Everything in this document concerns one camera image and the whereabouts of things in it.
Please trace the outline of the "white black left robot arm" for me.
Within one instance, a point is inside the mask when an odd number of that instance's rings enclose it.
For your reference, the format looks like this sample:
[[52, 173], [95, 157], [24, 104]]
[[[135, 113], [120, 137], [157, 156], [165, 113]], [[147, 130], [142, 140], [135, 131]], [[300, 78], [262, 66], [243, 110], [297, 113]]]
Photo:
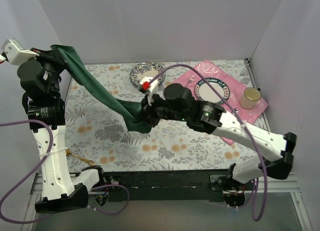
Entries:
[[67, 62], [57, 50], [32, 48], [23, 53], [17, 69], [20, 85], [30, 100], [26, 104], [29, 127], [42, 161], [42, 194], [35, 203], [39, 214], [56, 214], [88, 206], [89, 190], [101, 191], [106, 178], [99, 165], [83, 169], [71, 179], [65, 146], [65, 102], [61, 98], [60, 74]]

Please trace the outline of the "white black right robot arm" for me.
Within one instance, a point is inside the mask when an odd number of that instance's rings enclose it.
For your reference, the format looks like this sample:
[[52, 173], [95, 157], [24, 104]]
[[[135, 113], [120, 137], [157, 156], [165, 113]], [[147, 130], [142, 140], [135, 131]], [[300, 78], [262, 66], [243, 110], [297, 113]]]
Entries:
[[289, 176], [297, 140], [294, 133], [275, 134], [249, 123], [245, 124], [248, 129], [245, 131], [232, 113], [212, 102], [195, 100], [191, 91], [179, 83], [169, 85], [163, 95], [161, 98], [148, 91], [136, 118], [152, 127], [157, 126], [160, 120], [183, 121], [196, 132], [227, 138], [252, 150], [254, 145], [258, 146], [262, 158], [231, 164], [227, 175], [214, 180], [212, 188], [237, 190], [264, 175], [277, 180], [285, 180]]

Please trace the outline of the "dark green cloth napkin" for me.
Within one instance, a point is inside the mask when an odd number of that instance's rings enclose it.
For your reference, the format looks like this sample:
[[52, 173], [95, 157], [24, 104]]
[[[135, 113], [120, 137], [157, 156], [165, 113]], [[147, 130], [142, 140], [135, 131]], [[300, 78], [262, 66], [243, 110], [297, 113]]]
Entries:
[[129, 132], [149, 133], [151, 125], [136, 119], [142, 106], [139, 102], [124, 101], [112, 96], [104, 86], [86, 69], [77, 51], [72, 46], [53, 44], [52, 50], [60, 53], [67, 62], [68, 72], [71, 77], [102, 104], [121, 115]]

